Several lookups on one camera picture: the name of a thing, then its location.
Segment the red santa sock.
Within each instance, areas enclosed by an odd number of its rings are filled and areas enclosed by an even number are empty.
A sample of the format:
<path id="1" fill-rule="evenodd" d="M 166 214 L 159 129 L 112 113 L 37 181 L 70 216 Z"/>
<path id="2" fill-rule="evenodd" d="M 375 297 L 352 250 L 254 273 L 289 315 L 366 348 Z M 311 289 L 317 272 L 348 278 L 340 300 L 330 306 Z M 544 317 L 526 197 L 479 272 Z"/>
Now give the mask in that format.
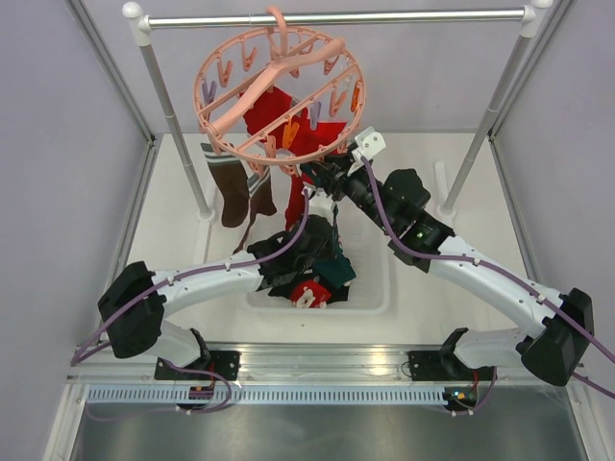
<path id="1" fill-rule="evenodd" d="M 285 229 L 287 231 L 290 231 L 303 215 L 305 209 L 304 185 L 303 175 L 291 178 L 288 204 L 284 212 Z"/>
<path id="2" fill-rule="evenodd" d="M 308 280 L 297 285 L 289 299 L 297 308 L 322 309 L 327 307 L 327 303 L 332 293 L 320 283 Z"/>

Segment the pink round clip hanger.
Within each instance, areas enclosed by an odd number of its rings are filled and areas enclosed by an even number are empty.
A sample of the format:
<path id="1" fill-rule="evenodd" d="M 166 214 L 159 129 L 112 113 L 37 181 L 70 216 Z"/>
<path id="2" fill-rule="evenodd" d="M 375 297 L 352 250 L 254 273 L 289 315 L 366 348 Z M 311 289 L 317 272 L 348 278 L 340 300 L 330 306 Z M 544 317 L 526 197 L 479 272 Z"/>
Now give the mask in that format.
<path id="1" fill-rule="evenodd" d="M 273 22 L 223 42 L 193 87 L 198 127 L 211 165 L 238 163 L 264 176 L 343 151 L 366 102 L 362 71 L 341 37 Z"/>

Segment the black sock white stripes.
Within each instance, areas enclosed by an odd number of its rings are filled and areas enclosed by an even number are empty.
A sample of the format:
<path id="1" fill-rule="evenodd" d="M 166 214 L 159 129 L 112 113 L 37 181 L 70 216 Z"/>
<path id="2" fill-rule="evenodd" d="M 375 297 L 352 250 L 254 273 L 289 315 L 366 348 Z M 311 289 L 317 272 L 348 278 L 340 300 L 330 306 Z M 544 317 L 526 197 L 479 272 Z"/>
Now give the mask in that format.
<path id="1" fill-rule="evenodd" d="M 350 286 L 342 285 L 340 287 L 334 287 L 330 290 L 331 296 L 328 303 L 342 303 L 347 302 L 349 298 Z"/>

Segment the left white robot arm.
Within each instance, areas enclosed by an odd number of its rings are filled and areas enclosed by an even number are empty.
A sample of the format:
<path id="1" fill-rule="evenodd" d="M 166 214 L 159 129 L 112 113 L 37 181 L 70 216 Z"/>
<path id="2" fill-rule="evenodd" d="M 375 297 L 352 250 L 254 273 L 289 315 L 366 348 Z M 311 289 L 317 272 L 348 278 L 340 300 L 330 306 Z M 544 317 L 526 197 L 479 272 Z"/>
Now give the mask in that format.
<path id="1" fill-rule="evenodd" d="M 163 325 L 166 317 L 194 304 L 227 295 L 288 285 L 314 262 L 333 253 L 332 221 L 305 215 L 290 231 L 278 232 L 224 260 L 175 270 L 129 264 L 98 301 L 111 349 L 119 359 L 151 353 L 163 337 L 176 336 L 171 353 L 189 379 L 209 371 L 210 358 L 190 330 Z"/>

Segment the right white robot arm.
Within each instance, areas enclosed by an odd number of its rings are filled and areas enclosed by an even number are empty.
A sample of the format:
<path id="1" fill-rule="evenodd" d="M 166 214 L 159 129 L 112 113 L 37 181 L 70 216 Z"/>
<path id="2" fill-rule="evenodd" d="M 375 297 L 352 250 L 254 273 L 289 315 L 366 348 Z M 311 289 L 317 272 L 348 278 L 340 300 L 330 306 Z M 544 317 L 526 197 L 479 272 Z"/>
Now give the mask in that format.
<path id="1" fill-rule="evenodd" d="M 334 200 L 349 199 L 389 236 L 389 248 L 404 264 L 465 289 L 514 323 L 504 330 L 456 329 L 439 351 L 444 376 L 523 366 L 548 384 L 568 384 L 594 334 L 589 295 L 577 288 L 561 293 L 481 254 L 427 212 L 431 195 L 413 169 L 397 169 L 380 182 L 371 167 L 326 157 L 301 171 Z"/>

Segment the teal green sock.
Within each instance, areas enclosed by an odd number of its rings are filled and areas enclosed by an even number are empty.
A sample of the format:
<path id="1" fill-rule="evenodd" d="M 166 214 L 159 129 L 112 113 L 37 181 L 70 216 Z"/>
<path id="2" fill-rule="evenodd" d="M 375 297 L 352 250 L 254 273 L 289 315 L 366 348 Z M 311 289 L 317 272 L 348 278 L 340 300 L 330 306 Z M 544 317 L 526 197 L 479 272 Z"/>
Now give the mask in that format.
<path id="1" fill-rule="evenodd" d="M 324 278 L 334 288 L 348 286 L 357 277 L 351 261 L 344 254 L 316 261 L 312 268 L 314 273 Z"/>

